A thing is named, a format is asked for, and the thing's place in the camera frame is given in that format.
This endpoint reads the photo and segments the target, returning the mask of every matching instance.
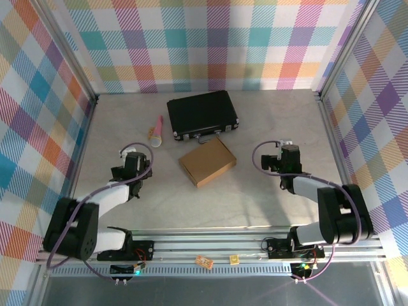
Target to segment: purple cable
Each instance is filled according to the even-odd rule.
[[[139,179],[141,179],[142,177],[144,177],[146,174],[148,174],[148,172],[152,169],[153,160],[154,160],[153,151],[152,151],[152,149],[151,149],[150,147],[148,147],[148,146],[145,145],[144,143],[141,143],[141,142],[133,142],[133,143],[130,143],[129,145],[126,145],[122,150],[120,150],[120,154],[122,154],[122,152],[123,152],[125,149],[127,149],[128,147],[130,147],[130,146],[132,146],[132,145],[141,145],[141,146],[143,146],[143,147],[145,147],[145,148],[147,148],[147,149],[149,150],[150,156],[151,156],[150,165],[147,167],[147,169],[146,169],[141,175],[138,175],[138,176],[135,177],[135,178],[131,178],[130,180],[124,180],[123,182],[117,182],[117,183],[114,183],[114,184],[112,184],[112,185],[107,185],[107,186],[104,186],[104,187],[102,187],[102,188],[99,188],[99,189],[97,189],[97,190],[91,192],[91,193],[90,193],[89,195],[87,195],[81,202],[78,203],[78,205],[75,207],[74,211],[72,212],[71,217],[69,218],[68,222],[66,223],[66,226],[65,226],[64,230],[62,231],[60,237],[58,238],[57,242],[55,243],[54,247],[52,248],[52,250],[51,250],[51,252],[50,252],[50,256],[49,256],[48,259],[47,259],[47,268],[48,268],[48,269],[55,269],[55,268],[57,268],[58,266],[63,265],[65,262],[67,262],[67,260],[69,260],[69,258],[65,258],[65,259],[62,260],[60,263],[58,263],[58,264],[56,264],[56,265],[54,265],[54,266],[51,265],[52,258],[53,258],[54,255],[56,254],[56,252],[57,252],[59,246],[61,245],[61,242],[64,240],[64,238],[65,238],[65,236],[66,236],[66,234],[67,234],[69,228],[71,227],[73,221],[75,220],[75,217],[77,216],[78,211],[80,210],[80,208],[82,207],[82,205],[86,203],[86,201],[88,201],[88,200],[91,199],[93,196],[95,196],[95,195],[97,195],[98,193],[100,193],[100,192],[102,192],[102,191],[105,191],[105,190],[107,190],[107,189],[110,189],[110,188],[113,188],[113,187],[117,187],[117,186],[121,186],[121,185],[126,185],[126,184],[132,183],[132,182],[134,182],[134,181],[136,181],[136,180],[139,180]],[[86,261],[84,261],[84,263],[85,263],[85,264],[87,265],[87,267],[88,267],[92,272],[94,272],[97,276],[100,276],[100,277],[102,277],[102,278],[104,278],[104,279],[110,279],[110,280],[111,280],[110,277],[101,275],[99,272],[97,272],[95,269],[93,269]]]
[[[255,149],[252,151],[252,163],[254,164],[255,168],[256,168],[257,170],[259,170],[260,172],[262,172],[262,173],[264,173],[264,174],[266,174],[266,175],[269,175],[269,176],[271,176],[271,177],[292,177],[292,176],[306,177],[306,178],[308,178],[308,179],[316,180],[316,181],[318,181],[318,182],[320,182],[320,183],[327,184],[327,185],[329,185],[329,186],[332,186],[332,187],[337,188],[337,189],[339,189],[340,191],[342,191],[343,194],[344,194],[344,196],[347,198],[347,200],[348,200],[349,203],[350,203],[351,210],[353,211],[354,216],[356,217],[356,222],[357,222],[357,235],[354,237],[354,239],[353,239],[351,242],[343,243],[343,244],[352,245],[352,244],[357,243],[358,240],[359,240],[360,237],[361,237],[361,220],[360,220],[360,215],[359,215],[359,213],[358,213],[356,204],[354,203],[354,201],[353,201],[353,199],[350,197],[350,195],[347,193],[347,191],[346,191],[342,186],[340,186],[340,185],[338,185],[338,184],[335,184],[335,183],[333,183],[333,182],[329,182],[328,180],[324,180],[324,179],[322,179],[322,178],[314,177],[314,176],[312,176],[312,175],[306,175],[306,174],[302,174],[302,173],[301,173],[301,174],[295,174],[295,173],[270,173],[270,172],[263,171],[262,168],[260,168],[260,167],[256,164],[256,162],[255,162],[255,153],[256,153],[256,151],[257,151],[261,146],[263,146],[263,145],[265,145],[265,144],[267,144],[267,143],[280,144],[280,142],[278,142],[278,141],[276,141],[276,140],[270,140],[270,141],[268,141],[268,142],[262,142],[262,143],[260,143],[259,145],[257,145],[257,146],[255,147]],[[332,259],[333,259],[333,256],[334,256],[334,252],[335,252],[335,246],[332,245],[331,247],[332,247],[333,249],[332,249],[332,251],[331,251],[330,258],[329,258],[329,260],[327,261],[327,263],[325,264],[325,266],[324,266],[317,274],[313,275],[312,277],[307,278],[307,280],[315,279],[316,277],[318,277],[319,275],[321,275],[321,274],[329,267],[330,263],[332,262]],[[297,278],[297,279],[303,280],[301,277],[299,277],[299,276],[297,276],[297,275],[295,275],[295,274],[292,274],[292,276],[295,277],[295,278]]]

